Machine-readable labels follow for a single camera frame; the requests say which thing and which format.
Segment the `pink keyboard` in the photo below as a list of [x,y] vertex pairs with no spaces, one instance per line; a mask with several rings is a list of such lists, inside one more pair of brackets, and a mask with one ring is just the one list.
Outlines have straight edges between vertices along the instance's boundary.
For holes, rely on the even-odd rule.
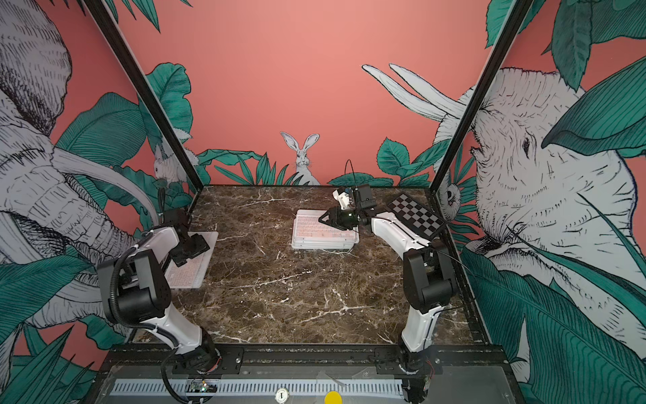
[[219,234],[218,232],[197,232],[197,234],[205,238],[210,249],[194,259],[189,259],[181,267],[178,267],[172,260],[170,261],[165,276],[172,290],[198,289],[204,282]]
[[296,241],[357,243],[356,231],[341,231],[319,222],[325,210],[298,210],[294,219],[293,238]]

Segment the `green keyboard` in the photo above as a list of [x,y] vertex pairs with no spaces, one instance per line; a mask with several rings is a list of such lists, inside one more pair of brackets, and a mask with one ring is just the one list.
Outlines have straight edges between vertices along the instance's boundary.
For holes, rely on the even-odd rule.
[[344,239],[294,239],[291,242],[293,249],[305,250],[350,250],[355,245],[353,240]]

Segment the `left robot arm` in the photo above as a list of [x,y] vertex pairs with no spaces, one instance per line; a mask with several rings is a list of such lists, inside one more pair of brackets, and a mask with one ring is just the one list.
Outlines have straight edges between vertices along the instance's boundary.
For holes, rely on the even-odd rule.
[[97,274],[110,323],[153,334],[173,350],[179,368],[206,374],[218,368],[221,354],[207,331],[174,306],[163,271],[168,258],[183,266],[210,249],[204,237],[190,236],[188,227],[185,208],[166,211],[161,225],[116,259],[99,264]]

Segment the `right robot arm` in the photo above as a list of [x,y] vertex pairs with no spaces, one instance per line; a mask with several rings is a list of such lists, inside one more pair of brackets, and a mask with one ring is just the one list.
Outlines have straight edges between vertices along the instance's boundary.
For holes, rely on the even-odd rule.
[[428,364],[437,321],[458,291],[451,255],[433,244],[446,222],[407,193],[381,207],[367,184],[340,187],[333,198],[337,205],[320,216],[321,224],[340,231],[365,227],[402,260],[406,324],[395,357],[375,363],[385,373],[419,375]]

